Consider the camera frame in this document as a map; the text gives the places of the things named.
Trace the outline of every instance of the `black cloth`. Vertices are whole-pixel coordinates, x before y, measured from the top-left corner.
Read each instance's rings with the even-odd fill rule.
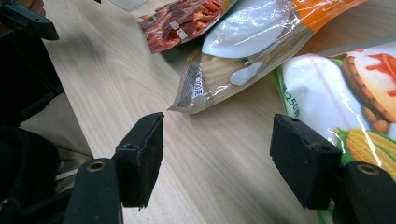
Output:
[[[0,125],[18,126],[62,92],[39,36],[0,38]]]
[[[23,209],[55,194],[60,163],[57,148],[36,133],[0,127],[0,198]]]

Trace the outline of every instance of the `snack bag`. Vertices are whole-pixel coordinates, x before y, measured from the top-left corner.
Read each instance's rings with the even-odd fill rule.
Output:
[[[140,17],[151,53],[186,43],[207,31],[237,0],[176,0]]]
[[[173,49],[185,61],[184,69],[171,64],[181,80],[169,109],[193,114],[231,97],[292,57],[328,21],[365,1],[236,2],[202,38]]]
[[[336,52],[294,57],[273,72],[286,114],[338,146],[341,163],[366,161],[396,181],[396,35]],[[318,212],[321,223],[331,211]]]

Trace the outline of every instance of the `red sauce image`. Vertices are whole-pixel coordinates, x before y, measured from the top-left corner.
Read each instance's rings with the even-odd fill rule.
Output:
[[[379,60],[378,64],[367,66],[367,70],[378,70],[381,73],[387,74],[392,78],[392,82],[396,84],[396,58],[389,54],[374,54],[369,57]],[[396,96],[396,90],[388,91],[389,96]]]

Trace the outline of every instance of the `wooden table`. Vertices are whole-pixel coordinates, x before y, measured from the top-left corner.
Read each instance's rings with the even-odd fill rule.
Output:
[[[196,114],[167,108],[179,75],[151,55],[136,17],[170,0],[126,12],[107,0],[50,0],[61,37],[46,47],[95,158],[111,157],[141,117],[162,111],[164,157],[148,208],[125,223],[317,223],[269,156],[273,116],[282,112],[271,76]],[[372,0],[337,17],[300,53],[355,44],[396,30],[394,0]]]

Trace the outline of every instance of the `pasta package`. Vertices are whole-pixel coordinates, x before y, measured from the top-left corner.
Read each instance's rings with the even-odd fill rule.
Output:
[[[164,53],[168,61],[173,55],[184,61],[175,69],[181,79],[169,109],[194,114],[237,94],[292,57],[331,19],[364,2],[237,1],[193,43]]]
[[[358,48],[293,57],[274,70],[286,114],[396,181],[396,35]],[[318,211],[332,223],[329,211]]]

